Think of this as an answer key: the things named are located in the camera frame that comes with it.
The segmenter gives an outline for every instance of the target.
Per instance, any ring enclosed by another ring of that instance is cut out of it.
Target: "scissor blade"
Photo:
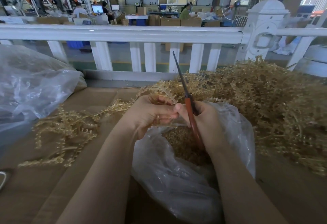
[[[187,90],[187,87],[186,87],[186,83],[184,81],[184,78],[183,78],[183,75],[182,75],[180,66],[178,65],[178,62],[177,62],[177,59],[176,59],[176,56],[175,56],[175,53],[174,52],[173,52],[173,56],[174,56],[174,59],[175,59],[175,62],[176,62],[177,70],[178,70],[178,73],[180,75],[180,78],[181,78],[181,82],[182,82],[184,91],[185,91],[185,96],[188,97],[188,90]]]

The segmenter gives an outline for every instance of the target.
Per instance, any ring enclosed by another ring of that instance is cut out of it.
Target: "person's left hand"
[[[126,111],[121,122],[137,131],[137,139],[142,139],[152,124],[167,124],[178,117],[173,101],[160,95],[145,95],[137,99]]]

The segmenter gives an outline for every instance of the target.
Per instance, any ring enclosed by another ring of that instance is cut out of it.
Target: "person's right hand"
[[[200,131],[205,149],[211,156],[220,149],[225,140],[223,130],[219,122],[219,116],[215,107],[212,105],[199,101],[194,102],[195,107],[199,112],[199,115],[194,116],[194,118]],[[190,121],[185,105],[176,104],[175,110],[178,111],[179,115],[190,127]]]

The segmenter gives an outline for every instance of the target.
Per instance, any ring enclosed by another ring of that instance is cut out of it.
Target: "green floor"
[[[77,70],[82,71],[85,69],[96,70],[96,64],[94,62],[80,62],[80,61],[72,61],[70,64]],[[141,64],[142,71],[145,72],[145,64]],[[112,68],[114,71],[121,72],[131,72],[132,64],[131,63],[121,63],[121,62],[113,62]],[[185,73],[190,69],[190,65],[182,64],[180,65],[182,73]],[[201,65],[201,70],[206,70],[207,65]],[[169,65],[168,64],[157,64],[157,72],[158,73],[168,73]]]

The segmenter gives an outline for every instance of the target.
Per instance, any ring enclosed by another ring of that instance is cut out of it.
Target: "red handle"
[[[186,109],[187,109],[187,113],[188,113],[188,118],[190,120],[190,125],[191,125],[192,131],[193,131],[193,135],[195,137],[195,142],[197,143],[200,150],[205,150],[197,123],[195,122],[195,119],[194,119],[192,105],[191,105],[191,99],[188,97],[185,98],[185,104],[186,104]]]

